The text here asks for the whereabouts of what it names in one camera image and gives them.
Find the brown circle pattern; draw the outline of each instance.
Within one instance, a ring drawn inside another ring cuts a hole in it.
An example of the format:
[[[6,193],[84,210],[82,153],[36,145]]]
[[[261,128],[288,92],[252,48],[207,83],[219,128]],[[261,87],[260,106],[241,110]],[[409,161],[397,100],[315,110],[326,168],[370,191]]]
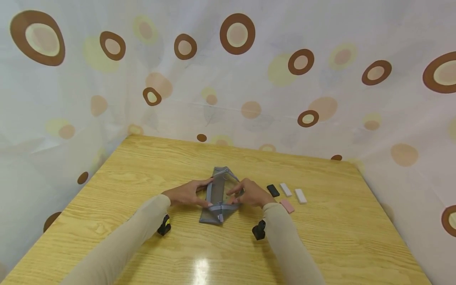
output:
[[[55,56],[39,53],[30,45],[26,37],[26,30],[32,24],[44,24],[54,30],[59,44],[59,51]],[[35,10],[23,11],[11,20],[10,33],[16,46],[30,59],[48,66],[57,66],[63,62],[65,44],[62,32],[55,20],[48,14]]]
[[[302,69],[297,69],[295,67],[295,61],[300,56],[305,56],[307,58],[307,64]],[[288,70],[291,72],[291,74],[303,75],[312,68],[314,61],[315,61],[315,57],[310,50],[300,49],[300,50],[296,51],[295,53],[293,53],[291,55],[290,59],[288,60]]]
[[[84,184],[87,181],[88,172],[83,172],[78,178],[78,184]]]
[[[234,47],[229,43],[228,29],[231,25],[241,23],[247,29],[247,40],[240,47]],[[255,41],[255,25],[245,14],[236,13],[228,16],[220,27],[220,42],[223,48],[234,55],[243,54],[248,51]]]
[[[60,216],[62,212],[53,213],[47,220],[44,222],[43,233],[52,225],[52,223]]]
[[[118,45],[120,47],[120,51],[117,54],[111,53],[108,50],[108,48],[106,47],[106,41],[108,39],[111,39],[111,40],[115,41],[116,43],[118,43]],[[102,32],[100,34],[100,45],[101,45],[101,49],[103,49],[104,54],[112,60],[115,60],[115,61],[121,60],[125,55],[126,45],[125,45],[124,39],[121,36],[114,34],[113,32],[110,32],[110,31]]]
[[[205,134],[199,134],[197,135],[197,140],[200,142],[205,142],[207,140],[207,137]]]
[[[333,155],[331,157],[331,160],[333,160],[333,161],[341,161],[342,160],[342,155]]]
[[[181,41],[186,41],[190,44],[191,50],[188,54],[182,54],[181,51],[179,51],[179,44],[181,43]],[[181,60],[190,59],[194,57],[197,53],[197,42],[187,34],[180,34],[174,41],[174,53],[176,54],[177,58]]]
[[[423,72],[423,83],[432,91],[448,94],[456,92],[456,84],[443,85],[436,82],[434,78],[435,71],[443,64],[456,60],[456,52],[449,52],[434,59]]]
[[[312,115],[313,116],[313,120],[310,123],[304,123],[302,121],[302,119],[304,119],[304,117],[307,116],[307,115]],[[318,118],[319,118],[319,115],[318,115],[318,113],[316,111],[314,111],[314,110],[304,111],[298,117],[298,125],[300,125],[301,127],[304,127],[304,128],[311,127],[311,126],[315,125],[318,122]]]
[[[157,100],[156,100],[155,102],[151,102],[151,101],[149,100],[148,94],[151,93],[151,92],[152,92],[152,93],[155,95],[155,97],[157,98]],[[146,102],[149,106],[156,106],[156,105],[160,104],[160,102],[161,102],[161,96],[160,96],[160,94],[158,94],[158,92],[157,92],[154,88],[152,88],[152,87],[146,87],[146,88],[144,89],[144,91],[143,91],[143,97],[144,97],[145,102]]]
[[[447,233],[456,238],[456,228],[450,224],[450,215],[456,213],[456,205],[449,206],[442,213],[442,226]]]
[[[368,76],[369,71],[371,71],[372,69],[374,69],[376,67],[383,68],[383,73],[376,79],[370,79]],[[381,83],[382,81],[384,81],[391,74],[392,70],[393,70],[393,67],[391,66],[391,63],[389,63],[386,60],[377,60],[374,63],[372,63],[371,65],[369,65],[368,68],[366,68],[366,70],[363,73],[363,76],[361,77],[361,81],[364,84],[369,85],[369,86],[377,85],[377,84]]]

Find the wood grain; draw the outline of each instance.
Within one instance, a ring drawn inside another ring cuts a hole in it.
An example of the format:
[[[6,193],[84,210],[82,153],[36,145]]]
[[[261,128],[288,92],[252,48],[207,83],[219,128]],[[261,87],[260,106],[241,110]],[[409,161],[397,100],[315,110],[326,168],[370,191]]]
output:
[[[135,135],[2,284],[58,284],[142,202],[208,178],[214,166],[228,166],[263,187],[285,182],[303,190],[306,205],[288,198],[295,208],[291,216],[327,284],[430,284],[350,163]],[[251,233],[260,209],[244,205],[223,226],[200,224],[200,213],[197,207],[170,208],[172,230],[147,241],[117,284],[284,284],[267,241],[255,241]]]

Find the eraser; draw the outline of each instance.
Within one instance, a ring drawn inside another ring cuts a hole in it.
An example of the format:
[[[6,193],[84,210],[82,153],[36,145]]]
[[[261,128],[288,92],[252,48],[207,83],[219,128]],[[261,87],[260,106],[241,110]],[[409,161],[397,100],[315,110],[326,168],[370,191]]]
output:
[[[302,192],[301,189],[295,189],[296,196],[298,197],[299,204],[306,204],[307,200],[306,197],[304,197],[304,193]]]
[[[275,188],[274,185],[268,185],[266,188],[268,189],[269,193],[271,193],[272,197],[280,196],[279,191],[277,191],[277,188]]]
[[[291,191],[285,183],[281,183],[280,187],[282,188],[282,191],[285,193],[285,196],[291,197]]]
[[[282,201],[280,201],[280,203],[282,204],[282,206],[284,206],[285,210],[289,214],[291,214],[295,211],[295,208],[293,208],[293,206],[290,204],[290,202],[287,199],[283,199]]]

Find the black eraser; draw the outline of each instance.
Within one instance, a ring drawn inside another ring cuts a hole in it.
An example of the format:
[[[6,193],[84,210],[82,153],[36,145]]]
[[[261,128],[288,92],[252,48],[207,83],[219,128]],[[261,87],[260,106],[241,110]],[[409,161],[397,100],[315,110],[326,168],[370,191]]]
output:
[[[266,188],[269,190],[269,193],[271,193],[272,197],[280,196],[279,191],[277,191],[277,188],[275,188],[274,185],[268,185]]]

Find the polka dot curtain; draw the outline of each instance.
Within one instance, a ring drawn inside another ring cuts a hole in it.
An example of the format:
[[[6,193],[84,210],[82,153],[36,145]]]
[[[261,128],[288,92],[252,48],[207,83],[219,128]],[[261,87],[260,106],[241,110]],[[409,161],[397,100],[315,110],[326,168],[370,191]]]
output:
[[[349,161],[456,280],[456,5],[197,2],[2,2],[0,280],[130,134]]]

